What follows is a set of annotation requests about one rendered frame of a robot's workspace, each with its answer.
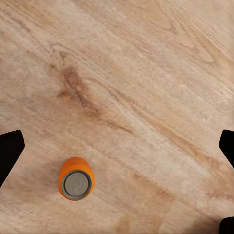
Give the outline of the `can of soda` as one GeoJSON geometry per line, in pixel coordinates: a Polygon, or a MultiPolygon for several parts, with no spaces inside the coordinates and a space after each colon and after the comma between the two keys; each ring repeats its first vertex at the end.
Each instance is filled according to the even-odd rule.
{"type": "Polygon", "coordinates": [[[94,185],[94,174],[85,159],[70,158],[62,165],[58,189],[64,198],[79,202],[92,192],[94,185]]]}

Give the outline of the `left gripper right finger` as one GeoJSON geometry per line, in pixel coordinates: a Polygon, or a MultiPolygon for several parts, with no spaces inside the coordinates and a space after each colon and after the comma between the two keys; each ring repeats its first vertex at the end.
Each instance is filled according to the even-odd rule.
{"type": "Polygon", "coordinates": [[[227,160],[234,167],[234,132],[229,130],[223,130],[219,147],[223,154],[226,156],[227,160]]]}

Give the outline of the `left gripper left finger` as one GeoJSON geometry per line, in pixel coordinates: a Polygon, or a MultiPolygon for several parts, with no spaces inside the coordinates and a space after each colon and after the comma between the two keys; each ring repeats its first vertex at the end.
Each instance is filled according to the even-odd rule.
{"type": "Polygon", "coordinates": [[[0,187],[24,148],[25,143],[21,130],[0,135],[0,187]]]}

